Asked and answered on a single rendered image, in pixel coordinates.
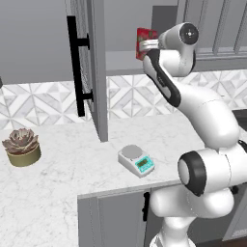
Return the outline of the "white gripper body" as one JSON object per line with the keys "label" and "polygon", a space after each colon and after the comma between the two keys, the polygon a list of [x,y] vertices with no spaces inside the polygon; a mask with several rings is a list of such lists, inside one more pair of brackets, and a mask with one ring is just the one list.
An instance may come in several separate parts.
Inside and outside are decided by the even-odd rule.
{"label": "white gripper body", "polygon": [[140,42],[140,51],[148,52],[151,49],[159,47],[158,40],[145,40]]}

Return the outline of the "grey base cabinet door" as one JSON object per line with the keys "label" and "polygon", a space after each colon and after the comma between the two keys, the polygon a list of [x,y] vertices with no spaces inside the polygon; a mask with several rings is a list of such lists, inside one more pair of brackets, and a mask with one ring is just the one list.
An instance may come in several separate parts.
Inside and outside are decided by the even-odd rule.
{"label": "grey base cabinet door", "polygon": [[144,247],[142,191],[77,198],[79,247]]}

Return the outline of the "grey open cabinet shelf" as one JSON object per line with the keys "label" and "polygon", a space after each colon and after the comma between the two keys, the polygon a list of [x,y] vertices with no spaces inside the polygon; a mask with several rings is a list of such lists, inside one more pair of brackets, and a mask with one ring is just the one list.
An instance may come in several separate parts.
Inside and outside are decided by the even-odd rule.
{"label": "grey open cabinet shelf", "polygon": [[137,29],[164,32],[177,21],[178,0],[104,0],[106,71],[108,75],[141,73],[136,59]]}

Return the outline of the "dark sink basin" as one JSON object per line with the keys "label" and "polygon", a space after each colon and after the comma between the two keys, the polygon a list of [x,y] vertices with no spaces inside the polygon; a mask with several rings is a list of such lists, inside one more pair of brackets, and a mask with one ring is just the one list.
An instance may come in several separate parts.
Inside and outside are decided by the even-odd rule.
{"label": "dark sink basin", "polygon": [[233,110],[233,114],[239,126],[247,132],[247,109]]}

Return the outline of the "potted succulent plant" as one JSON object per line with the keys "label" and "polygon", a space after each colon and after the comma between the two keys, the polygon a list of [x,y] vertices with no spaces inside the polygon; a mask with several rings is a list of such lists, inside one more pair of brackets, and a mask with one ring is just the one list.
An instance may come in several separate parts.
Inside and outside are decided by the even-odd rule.
{"label": "potted succulent plant", "polygon": [[11,164],[15,167],[27,167],[41,158],[39,136],[32,129],[13,130],[2,144]]}

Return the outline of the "grey panelled wall cabinet door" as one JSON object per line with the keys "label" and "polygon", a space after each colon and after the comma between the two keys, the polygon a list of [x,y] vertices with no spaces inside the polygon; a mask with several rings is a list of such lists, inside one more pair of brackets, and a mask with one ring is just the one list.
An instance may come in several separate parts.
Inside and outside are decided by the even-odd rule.
{"label": "grey panelled wall cabinet door", "polygon": [[194,71],[247,69],[247,0],[176,0],[199,30]]}

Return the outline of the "grey open cabinet door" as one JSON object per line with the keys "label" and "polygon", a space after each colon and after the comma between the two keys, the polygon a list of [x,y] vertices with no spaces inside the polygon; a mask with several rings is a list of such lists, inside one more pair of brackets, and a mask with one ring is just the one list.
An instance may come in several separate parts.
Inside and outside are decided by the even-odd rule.
{"label": "grey open cabinet door", "polygon": [[108,141],[106,63],[103,0],[64,0],[66,14],[76,18],[77,37],[90,38],[90,48],[79,48],[83,92],[93,91],[87,99],[98,139]]}

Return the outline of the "red cereal box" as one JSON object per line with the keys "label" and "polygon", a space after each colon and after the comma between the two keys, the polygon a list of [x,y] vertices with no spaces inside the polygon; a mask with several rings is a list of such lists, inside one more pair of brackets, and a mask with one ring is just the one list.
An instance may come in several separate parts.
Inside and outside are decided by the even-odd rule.
{"label": "red cereal box", "polygon": [[145,40],[158,40],[157,32],[152,29],[138,28],[136,41],[136,58],[142,61],[147,52],[140,51],[140,42]]}

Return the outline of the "white digital scale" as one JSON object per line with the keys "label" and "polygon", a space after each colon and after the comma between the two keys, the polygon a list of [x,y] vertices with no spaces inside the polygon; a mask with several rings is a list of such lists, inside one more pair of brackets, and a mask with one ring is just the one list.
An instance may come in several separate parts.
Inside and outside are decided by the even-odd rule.
{"label": "white digital scale", "polygon": [[150,156],[136,145],[127,145],[118,152],[118,161],[138,178],[147,176],[154,170]]}

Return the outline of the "grey wall cabinet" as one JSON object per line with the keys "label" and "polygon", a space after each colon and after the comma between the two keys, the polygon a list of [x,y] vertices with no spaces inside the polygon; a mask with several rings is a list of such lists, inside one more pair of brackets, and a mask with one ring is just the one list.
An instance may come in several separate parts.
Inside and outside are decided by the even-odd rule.
{"label": "grey wall cabinet", "polygon": [[0,0],[0,78],[5,85],[72,79],[65,0]]}

